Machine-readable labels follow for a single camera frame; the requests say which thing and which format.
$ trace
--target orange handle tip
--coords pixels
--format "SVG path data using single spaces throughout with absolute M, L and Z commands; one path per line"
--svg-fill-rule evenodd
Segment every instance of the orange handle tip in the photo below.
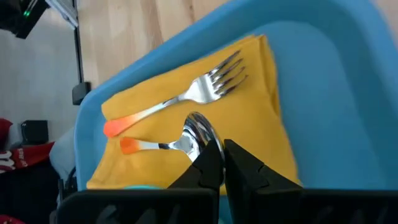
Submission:
M 120 148 L 125 155 L 133 154 L 139 151 L 139 143 L 133 138 L 123 137 L 120 139 Z

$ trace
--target fork handle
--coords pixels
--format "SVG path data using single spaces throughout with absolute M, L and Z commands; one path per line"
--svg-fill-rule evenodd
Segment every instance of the fork handle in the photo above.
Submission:
M 160 111 L 170 105 L 173 105 L 175 103 L 183 101 L 183 100 L 185 100 L 185 93 L 180 94 L 176 97 L 173 97 L 169 100 L 166 100 L 165 102 L 159 103 L 158 105 L 155 105 L 151 108 L 140 111 L 136 114 L 125 116 L 123 118 L 114 119 L 111 121 L 107 121 L 107 122 L 105 122 L 105 125 L 104 125 L 104 134 L 109 138 L 115 137 L 118 134 L 125 131 L 127 128 L 130 128 L 133 124 L 148 117 L 149 115 L 151 115 L 157 111 Z

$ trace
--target fork tines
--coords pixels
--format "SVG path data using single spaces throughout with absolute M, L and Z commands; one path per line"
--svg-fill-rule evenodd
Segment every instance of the fork tines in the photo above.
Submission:
M 225 70 L 221 71 L 227 64 L 229 64 L 238 54 L 240 53 L 240 50 L 236 51 L 234 54 L 229 56 L 226 60 L 222 61 L 219 65 L 217 65 L 214 69 L 212 69 L 210 72 L 208 72 L 212 82 L 213 86 L 218 94 L 220 96 L 225 96 L 231 91 L 233 91 L 238 85 L 240 85 L 245 79 L 248 77 L 248 75 L 245 75 L 243 79 L 237 82 L 237 84 L 227 88 L 226 90 L 223 90 L 222 88 L 225 87 L 228 83 L 230 83 L 232 80 L 237 78 L 245 69 L 245 66 L 242 66 L 237 74 L 235 74 L 233 77 L 228 78 L 227 80 L 221 82 L 221 79 L 227 76 L 230 72 L 234 71 L 235 68 L 238 67 L 238 65 L 243 61 L 242 58 L 238 59 L 235 61 L 231 66 L 226 68 Z

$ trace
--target wooden floor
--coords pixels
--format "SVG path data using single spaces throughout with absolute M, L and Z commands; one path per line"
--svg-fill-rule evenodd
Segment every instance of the wooden floor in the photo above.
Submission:
M 85 80 L 99 85 L 226 1 L 80 0 Z M 376 5 L 398 36 L 398 1 Z

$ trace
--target red cloth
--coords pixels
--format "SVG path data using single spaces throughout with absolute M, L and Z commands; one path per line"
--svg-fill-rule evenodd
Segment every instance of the red cloth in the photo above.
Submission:
M 54 142 L 0 152 L 0 174 L 32 166 L 49 158 Z
M 8 131 L 12 123 L 4 118 L 0 118 L 0 151 L 4 149 L 8 138 Z
M 24 222 L 16 219 L 9 217 L 8 215 L 0 215 L 0 223 L 7 223 L 7 224 L 25 224 Z

